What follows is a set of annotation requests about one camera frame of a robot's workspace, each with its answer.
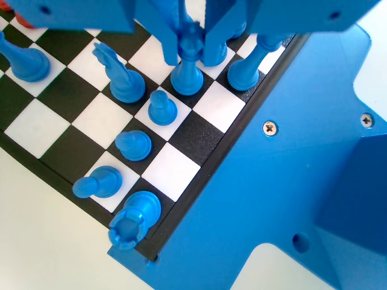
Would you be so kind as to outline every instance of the red chess piece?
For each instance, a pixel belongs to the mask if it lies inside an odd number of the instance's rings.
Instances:
[[[0,0],[0,9],[3,9],[5,11],[10,11],[12,10],[12,8],[10,6],[8,6],[7,3],[5,3],[4,0]]]
[[[15,12],[15,15],[16,15],[16,20],[19,22],[19,24],[23,25],[25,28],[34,28],[34,26],[32,26],[29,22],[24,20],[24,18],[19,13]]]

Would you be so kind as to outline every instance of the screw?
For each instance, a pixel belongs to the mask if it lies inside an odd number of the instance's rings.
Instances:
[[[277,125],[272,121],[266,121],[262,130],[266,136],[274,136],[277,134]]]
[[[363,114],[360,118],[360,121],[362,122],[362,125],[366,128],[371,128],[373,126],[373,120],[371,115],[369,114]]]

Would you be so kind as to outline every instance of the blue pawn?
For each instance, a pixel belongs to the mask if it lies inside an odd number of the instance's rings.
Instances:
[[[171,74],[171,83],[181,95],[193,95],[203,85],[203,73],[196,66],[203,54],[204,30],[198,22],[188,22],[181,31],[178,53],[181,63]]]
[[[73,185],[73,192],[79,198],[92,195],[109,198],[115,195],[122,185],[121,173],[111,166],[101,166],[91,172],[89,177],[78,179]]]
[[[258,66],[268,53],[276,51],[286,36],[261,36],[256,39],[256,46],[248,57],[234,62],[227,73],[230,85],[239,90],[246,91],[258,83]]]
[[[175,121],[177,107],[175,102],[169,99],[164,91],[158,89],[151,94],[148,114],[153,123],[166,126]]]
[[[240,36],[242,35],[242,33],[245,31],[245,29],[246,29],[246,21],[243,22],[243,23],[238,27],[238,29],[236,29],[236,30],[234,31],[234,34],[233,34],[233,36],[232,36],[230,39],[234,39],[234,38],[240,37]]]
[[[144,159],[152,149],[149,136],[139,130],[120,133],[115,139],[115,145],[122,155],[130,161]]]
[[[50,72],[48,57],[35,48],[20,48],[6,41],[0,31],[0,53],[10,62],[15,77],[26,82],[38,82]]]
[[[95,43],[93,54],[98,61],[105,65],[106,75],[110,81],[110,91],[113,96],[124,103],[134,103],[141,99],[145,93],[145,82],[137,72],[125,68],[117,54],[109,46]]]
[[[109,224],[108,235],[112,245],[119,250],[133,249],[156,224],[160,215],[161,204],[153,193],[134,193]]]

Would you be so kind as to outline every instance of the mounting hole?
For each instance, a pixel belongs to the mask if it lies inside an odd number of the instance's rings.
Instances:
[[[341,15],[340,11],[335,11],[329,15],[329,20],[336,20],[340,17],[340,15]]]
[[[298,233],[292,239],[294,249],[299,253],[305,253],[309,250],[310,241],[307,234]]]
[[[46,15],[50,15],[51,14],[51,9],[49,9],[47,6],[41,6],[40,7],[40,10],[42,13],[46,14]]]

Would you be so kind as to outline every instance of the chessboard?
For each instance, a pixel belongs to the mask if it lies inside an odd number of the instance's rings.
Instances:
[[[0,10],[0,29],[9,42],[37,48],[51,63],[46,79],[27,83],[13,75],[0,55],[0,146],[106,227],[131,194],[154,193],[161,202],[161,218],[136,247],[149,260],[155,259],[199,196],[232,148],[232,140],[241,135],[239,120],[247,125],[253,117],[256,111],[244,115],[246,107],[259,99],[256,90],[274,76],[269,74],[273,66],[281,71],[291,41],[263,60],[259,83],[240,92],[228,84],[227,70],[249,55],[256,36],[244,33],[229,40],[225,61],[215,67],[199,62],[204,85],[195,95],[184,96],[171,85],[174,67],[165,63],[161,44],[138,23],[134,34],[27,29],[13,12]],[[143,76],[146,92],[140,101],[127,104],[112,96],[105,68],[92,54],[95,42],[106,43],[127,68]],[[178,108],[176,120],[168,126],[156,125],[148,117],[149,95],[156,89],[166,91]],[[149,156],[137,162],[124,158],[114,144],[119,133],[132,130],[141,130],[152,140]],[[106,165],[122,174],[121,189],[105,199],[75,197],[72,185]]]

